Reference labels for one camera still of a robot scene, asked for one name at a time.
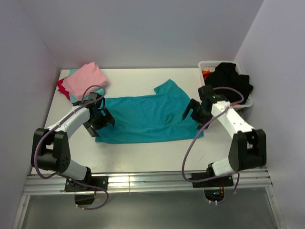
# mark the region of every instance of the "white laundry basket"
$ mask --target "white laundry basket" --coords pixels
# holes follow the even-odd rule
[[[223,63],[223,62],[235,63],[237,73],[243,74],[238,63],[233,62],[233,61],[201,61],[201,62],[199,62],[198,67],[199,67],[200,79],[201,79],[201,82],[203,85],[205,85],[205,84],[204,84],[204,80],[203,80],[202,70],[214,72],[215,67],[217,67],[220,63]],[[243,105],[235,105],[234,109],[239,110],[241,108],[250,107],[252,105],[253,105],[253,100],[252,100],[251,95],[249,95],[249,97],[247,98],[246,102]]]

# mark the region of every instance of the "purple cable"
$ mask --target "purple cable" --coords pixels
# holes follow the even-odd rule
[[[244,101],[244,96],[236,89],[234,88],[231,88],[231,87],[216,87],[216,88],[213,88],[213,90],[219,90],[219,89],[226,89],[226,90],[231,90],[231,91],[234,91],[236,92],[237,94],[240,95],[241,97],[241,100],[237,101],[237,102],[234,102],[234,103],[231,103],[231,105],[233,104],[238,104],[238,103],[241,103],[242,101]],[[224,177],[224,176],[227,176],[229,174],[224,174],[224,175],[221,175],[221,176],[214,176],[214,177],[208,177],[208,178],[205,178],[205,179],[201,179],[201,180],[190,180],[188,178],[186,178],[185,176],[185,172],[184,172],[184,168],[185,168],[185,163],[186,163],[186,160],[187,160],[187,157],[193,147],[193,145],[195,144],[196,140],[198,139],[199,135],[204,131],[204,129],[210,124],[212,123],[213,121],[215,121],[217,118],[219,118],[220,116],[222,116],[224,113],[226,113],[228,111],[230,107],[226,107],[224,111],[222,111],[219,115],[213,117],[211,120],[209,120],[206,124],[203,125],[203,127],[201,127],[201,129],[199,130],[199,132],[196,134],[195,138],[193,139],[193,141],[191,142],[189,148],[187,149],[186,151],[186,154],[184,156],[184,159],[183,159],[183,162],[182,162],[182,176],[183,178],[188,181],[188,182],[191,182],[191,183],[202,183],[202,182],[205,182],[205,181],[209,181],[209,180],[214,180],[214,179],[217,179],[217,178],[220,178],[220,177]],[[231,197],[231,195],[236,191],[237,189],[237,185],[238,185],[238,182],[239,182],[239,173],[237,173],[237,181],[236,181],[236,184],[235,184],[235,187],[233,189],[233,191],[230,193],[230,195],[226,198],[224,198],[222,201],[219,201],[219,203],[227,200],[229,197]]]
[[[89,88],[87,88],[86,91],[84,92],[83,96],[82,96],[81,101],[84,100],[84,97],[85,97],[86,92],[87,92],[90,88],[92,88],[92,87],[100,87],[100,86],[98,86],[98,85],[92,85],[92,86],[90,86]],[[65,176],[65,175],[60,174],[60,173],[52,173],[52,174],[49,175],[49,176],[44,176],[44,175],[40,172],[40,170],[39,170],[39,168],[38,168],[38,162],[37,162],[37,159],[38,159],[38,151],[39,151],[39,149],[41,148],[41,145],[42,145],[43,141],[44,141],[53,131],[55,131],[57,128],[59,128],[63,123],[65,123],[69,118],[71,118],[76,112],[78,112],[78,111],[81,110],[82,108],[84,108],[84,107],[86,107],[86,106],[88,106],[88,105],[90,105],[90,104],[92,104],[92,103],[95,103],[95,102],[97,102],[97,101],[103,99],[104,96],[105,96],[105,92],[103,93],[103,95],[102,95],[100,98],[98,98],[98,99],[96,99],[96,100],[93,100],[93,101],[91,101],[91,102],[89,102],[89,103],[87,103],[87,104],[84,104],[84,105],[82,105],[82,106],[76,108],[73,112],[70,112],[65,118],[63,118],[63,119],[59,122],[58,125],[56,125],[56,126],[53,127],[51,130],[49,130],[49,131],[40,139],[40,141],[38,142],[38,144],[37,144],[37,146],[36,146],[35,154],[34,154],[34,167],[35,167],[35,170],[36,170],[37,174],[38,174],[42,179],[49,179],[49,178],[51,178],[52,176],[58,174],[58,175],[60,175],[61,177],[64,177],[64,178],[66,178],[66,179],[71,179],[71,180],[73,180],[73,182],[76,183],[76,184],[78,184],[78,185],[85,186],[85,187],[90,187],[90,188],[94,188],[94,189],[97,189],[97,190],[100,190],[100,191],[103,191],[103,192],[106,193],[106,196],[107,196],[107,197],[106,197],[106,200],[105,200],[101,205],[99,205],[99,206],[97,206],[97,207],[85,208],[85,207],[82,207],[82,206],[78,206],[79,208],[85,209],[85,210],[95,210],[95,209],[98,209],[98,208],[103,207],[103,206],[107,203],[107,201],[108,201],[108,199],[109,199],[109,194],[108,194],[108,192],[107,192],[105,189],[101,188],[101,187],[96,187],[96,186],[92,186],[92,185],[83,184],[83,183],[81,183],[81,182],[79,182],[79,181],[77,181],[77,180],[75,180],[75,179],[72,179],[71,177]]]

